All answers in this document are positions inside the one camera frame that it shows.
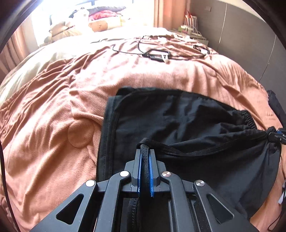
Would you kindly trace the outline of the black pants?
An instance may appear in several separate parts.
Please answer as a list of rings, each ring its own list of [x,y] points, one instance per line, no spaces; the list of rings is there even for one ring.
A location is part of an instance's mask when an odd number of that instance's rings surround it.
[[[142,144],[181,179],[205,181],[244,217],[269,195],[281,143],[274,127],[259,130],[247,110],[175,89],[125,87],[108,98],[97,180],[124,169]]]

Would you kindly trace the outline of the black garment at bed edge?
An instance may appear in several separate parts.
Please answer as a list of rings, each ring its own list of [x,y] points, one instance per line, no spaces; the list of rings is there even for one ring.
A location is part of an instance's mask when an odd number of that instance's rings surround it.
[[[276,94],[272,90],[267,90],[267,94],[268,94],[269,106],[274,111],[275,115],[278,117],[283,128],[285,128],[285,123],[286,123],[285,111],[283,110],[279,100],[277,99]]]

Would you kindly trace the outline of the brown bed blanket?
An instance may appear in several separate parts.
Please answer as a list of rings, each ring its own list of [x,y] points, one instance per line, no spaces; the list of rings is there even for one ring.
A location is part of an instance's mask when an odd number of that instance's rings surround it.
[[[95,178],[107,100],[124,86],[199,93],[248,110],[261,130],[281,127],[264,87],[233,60],[211,51],[202,59],[165,64],[139,56],[138,41],[143,49],[198,54],[194,40],[171,33],[105,42],[90,53],[51,63],[1,104],[10,199],[1,196],[2,218],[29,231]]]

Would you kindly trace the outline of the white nightstand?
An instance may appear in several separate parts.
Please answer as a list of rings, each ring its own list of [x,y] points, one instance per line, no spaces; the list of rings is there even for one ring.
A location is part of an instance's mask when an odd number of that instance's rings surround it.
[[[209,41],[195,27],[182,25],[178,27],[178,31],[188,35],[191,39],[208,46]]]

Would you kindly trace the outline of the white rack on nightstand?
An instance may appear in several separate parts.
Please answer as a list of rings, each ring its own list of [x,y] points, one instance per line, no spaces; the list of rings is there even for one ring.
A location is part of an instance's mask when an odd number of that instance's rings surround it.
[[[185,12],[185,18],[184,18],[182,28],[183,28],[183,31],[188,35],[202,37],[198,29],[198,18],[196,16],[192,16],[189,13],[189,11]]]

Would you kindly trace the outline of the pink curtain right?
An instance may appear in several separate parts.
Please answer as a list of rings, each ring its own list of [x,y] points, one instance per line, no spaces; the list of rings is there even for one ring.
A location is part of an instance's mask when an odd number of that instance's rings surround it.
[[[183,25],[190,2],[187,0],[155,0],[154,27],[177,29]]]

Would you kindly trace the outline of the pink curtain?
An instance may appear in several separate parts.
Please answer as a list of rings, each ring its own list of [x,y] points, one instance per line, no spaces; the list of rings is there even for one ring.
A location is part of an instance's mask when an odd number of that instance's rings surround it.
[[[190,2],[187,0],[155,0],[154,27],[177,29],[183,25]]]
[[[1,51],[1,82],[12,69],[37,49],[31,19],[25,19]]]

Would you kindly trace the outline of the cream bed sheet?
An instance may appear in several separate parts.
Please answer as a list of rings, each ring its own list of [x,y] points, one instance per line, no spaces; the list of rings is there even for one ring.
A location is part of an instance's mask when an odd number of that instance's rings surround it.
[[[60,59],[71,59],[99,49],[105,42],[133,39],[137,37],[167,35],[170,32],[162,27],[130,29],[118,27],[90,35],[77,35],[60,39],[29,54],[11,70],[1,83],[1,104],[17,92],[23,85],[45,70],[51,63]]]

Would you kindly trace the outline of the pink curtain left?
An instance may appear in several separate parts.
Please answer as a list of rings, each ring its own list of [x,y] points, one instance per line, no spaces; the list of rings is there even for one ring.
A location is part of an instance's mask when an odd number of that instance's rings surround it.
[[[25,19],[1,51],[1,82],[12,69],[37,49],[31,19]]]

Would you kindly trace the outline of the red clothes pile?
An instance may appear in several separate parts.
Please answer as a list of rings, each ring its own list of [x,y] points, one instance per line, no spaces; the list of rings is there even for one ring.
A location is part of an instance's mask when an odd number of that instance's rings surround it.
[[[95,21],[98,19],[103,19],[107,17],[116,17],[116,16],[119,16],[119,14],[117,14],[116,12],[113,12],[110,10],[103,10],[103,11],[99,11],[99,12],[91,14],[89,16],[89,21]]]

